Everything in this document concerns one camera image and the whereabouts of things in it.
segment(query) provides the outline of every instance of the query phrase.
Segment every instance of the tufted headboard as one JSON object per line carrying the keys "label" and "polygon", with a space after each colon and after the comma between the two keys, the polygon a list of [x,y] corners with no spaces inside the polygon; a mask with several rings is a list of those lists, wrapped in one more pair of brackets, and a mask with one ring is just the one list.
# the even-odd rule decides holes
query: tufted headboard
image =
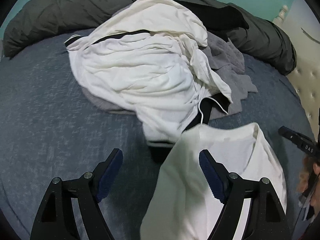
{"label": "tufted headboard", "polygon": [[317,140],[320,108],[320,24],[304,0],[295,0],[287,17],[283,6],[274,23],[290,37],[297,52],[297,67],[287,78],[300,97]]}

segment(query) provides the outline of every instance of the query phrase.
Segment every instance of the white garment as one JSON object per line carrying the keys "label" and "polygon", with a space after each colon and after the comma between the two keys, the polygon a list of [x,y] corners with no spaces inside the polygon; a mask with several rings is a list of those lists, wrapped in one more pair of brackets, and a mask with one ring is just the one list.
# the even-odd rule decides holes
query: white garment
{"label": "white garment", "polygon": [[[152,33],[93,44],[137,30]],[[81,86],[135,111],[148,141],[176,142],[203,98],[221,92],[232,102],[198,45],[207,46],[207,32],[190,10],[173,0],[137,0],[67,50]]]}
{"label": "white garment", "polygon": [[[270,179],[286,210],[281,165],[258,124],[233,130],[197,125],[184,132],[159,172],[156,189],[140,228],[141,240],[207,240],[223,204],[215,199],[199,165],[208,149],[216,162],[243,179]],[[234,240],[241,240],[250,199],[245,199]]]}

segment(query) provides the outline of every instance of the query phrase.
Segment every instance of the white drawstring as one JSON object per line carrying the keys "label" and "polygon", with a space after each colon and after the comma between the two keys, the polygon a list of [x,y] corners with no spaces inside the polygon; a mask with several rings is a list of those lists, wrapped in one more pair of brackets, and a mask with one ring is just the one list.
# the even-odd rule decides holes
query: white drawstring
{"label": "white drawstring", "polygon": [[[215,100],[214,98],[209,98],[209,99],[211,99],[212,101],[215,101],[215,102],[218,104],[218,106],[220,106],[220,108],[222,109],[222,111],[225,112],[226,114],[228,114],[228,112],[223,109],[223,107],[218,103],[217,100]],[[200,102],[198,103],[198,109],[199,109],[199,112],[201,113],[201,122],[200,122],[200,124],[203,123],[203,113],[202,113],[202,111],[201,111],[201,109],[200,109],[200,104],[201,104],[201,101],[202,101],[202,100],[203,100],[203,99],[201,99]]]}

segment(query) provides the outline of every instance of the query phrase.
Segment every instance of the blue bed sheet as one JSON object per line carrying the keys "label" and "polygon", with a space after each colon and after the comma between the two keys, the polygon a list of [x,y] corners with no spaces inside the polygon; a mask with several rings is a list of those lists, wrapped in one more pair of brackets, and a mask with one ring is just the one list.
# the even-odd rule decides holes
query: blue bed sheet
{"label": "blue bed sheet", "polygon": [[[29,239],[51,179],[78,178],[117,147],[124,153],[123,166],[100,208],[115,239],[140,239],[160,166],[151,160],[136,116],[105,113],[84,97],[63,44],[70,35],[43,40],[0,62],[0,208],[21,239]],[[209,124],[221,129],[260,125],[284,169],[292,228],[303,154],[277,130],[285,125],[313,137],[312,131],[287,78],[251,56],[244,59],[259,93],[249,93],[241,113]],[[87,239],[76,205],[75,216],[81,238]]]}

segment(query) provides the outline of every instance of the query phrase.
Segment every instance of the silver bolt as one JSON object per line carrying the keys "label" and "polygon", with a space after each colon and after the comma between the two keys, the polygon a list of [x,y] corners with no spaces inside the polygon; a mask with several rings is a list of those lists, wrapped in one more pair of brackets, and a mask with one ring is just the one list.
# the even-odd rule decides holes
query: silver bolt
{"label": "silver bolt", "polygon": [[238,178],[238,174],[236,174],[235,172],[231,172],[229,174],[229,177],[232,178],[232,179],[237,179]]}
{"label": "silver bolt", "polygon": [[59,181],[60,181],[60,178],[58,178],[58,177],[55,177],[52,179],[53,184],[57,184]]}
{"label": "silver bolt", "polygon": [[85,179],[90,179],[92,177],[92,173],[91,172],[86,172],[84,175]]}
{"label": "silver bolt", "polygon": [[270,180],[268,178],[262,178],[264,184],[269,184]]}

